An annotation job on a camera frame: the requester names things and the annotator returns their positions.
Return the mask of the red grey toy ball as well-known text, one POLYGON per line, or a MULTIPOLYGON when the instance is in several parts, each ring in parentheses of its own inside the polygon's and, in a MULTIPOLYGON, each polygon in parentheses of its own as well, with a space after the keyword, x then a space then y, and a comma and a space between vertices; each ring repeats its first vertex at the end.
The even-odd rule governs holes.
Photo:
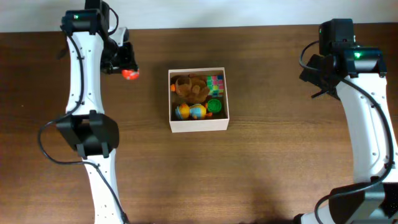
POLYGON ((121 74, 127 80, 135 80, 139 78, 139 70, 122 70, 121 74))

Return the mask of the brown plush toy animal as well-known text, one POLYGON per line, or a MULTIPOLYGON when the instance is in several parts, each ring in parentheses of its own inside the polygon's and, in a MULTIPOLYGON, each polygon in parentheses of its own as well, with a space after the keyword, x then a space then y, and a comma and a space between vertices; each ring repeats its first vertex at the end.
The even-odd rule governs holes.
POLYGON ((210 92, 207 76, 194 73, 171 78, 170 90, 190 104, 203 103, 210 92))

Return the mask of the blue orange snail toy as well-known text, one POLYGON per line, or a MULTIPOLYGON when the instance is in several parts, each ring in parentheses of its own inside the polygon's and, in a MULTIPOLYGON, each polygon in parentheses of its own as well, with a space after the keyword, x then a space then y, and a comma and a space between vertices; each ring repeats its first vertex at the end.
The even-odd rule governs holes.
POLYGON ((186 103, 182 103, 176 107, 175 115, 179 120, 187 120, 188 118, 199 120, 212 117, 213 113, 208 112, 207 107, 201 104, 188 106, 186 103))

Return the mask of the colourful puzzle cube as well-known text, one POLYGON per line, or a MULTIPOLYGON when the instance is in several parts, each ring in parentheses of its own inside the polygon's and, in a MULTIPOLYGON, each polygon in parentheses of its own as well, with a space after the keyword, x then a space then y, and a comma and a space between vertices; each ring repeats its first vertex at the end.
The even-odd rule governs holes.
POLYGON ((221 98, 224 95, 224 79, 222 75, 207 76, 207 87, 209 88, 209 96, 221 98))

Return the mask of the green lattice ball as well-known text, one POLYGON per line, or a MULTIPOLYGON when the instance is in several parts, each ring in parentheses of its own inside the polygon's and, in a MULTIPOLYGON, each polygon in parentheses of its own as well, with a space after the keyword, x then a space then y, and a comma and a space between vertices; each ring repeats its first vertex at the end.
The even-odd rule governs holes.
POLYGON ((216 98, 210 99, 206 105, 210 113, 219 113, 222 110, 222 103, 216 98))

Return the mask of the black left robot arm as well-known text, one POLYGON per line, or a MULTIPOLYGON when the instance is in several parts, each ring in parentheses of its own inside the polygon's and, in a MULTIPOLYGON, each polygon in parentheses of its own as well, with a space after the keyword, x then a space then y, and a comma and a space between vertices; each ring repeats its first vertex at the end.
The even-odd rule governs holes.
POLYGON ((129 223, 116 180, 117 122, 106 116, 101 99, 101 73, 139 76, 126 27, 111 27, 113 9, 102 0, 86 0, 82 10, 62 17, 70 53, 70 93, 66 114, 56 127, 80 156, 87 171, 95 223, 129 223))

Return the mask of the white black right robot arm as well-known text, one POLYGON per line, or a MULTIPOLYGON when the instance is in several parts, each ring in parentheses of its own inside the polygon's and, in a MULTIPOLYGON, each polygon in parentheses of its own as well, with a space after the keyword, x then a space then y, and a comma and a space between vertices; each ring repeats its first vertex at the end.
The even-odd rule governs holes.
POLYGON ((386 64, 375 47, 357 44, 351 19, 318 29, 319 53, 300 79, 320 88, 316 96, 341 101, 353 150, 353 184, 333 189, 312 213, 294 223, 397 223, 397 142, 386 95, 386 64))

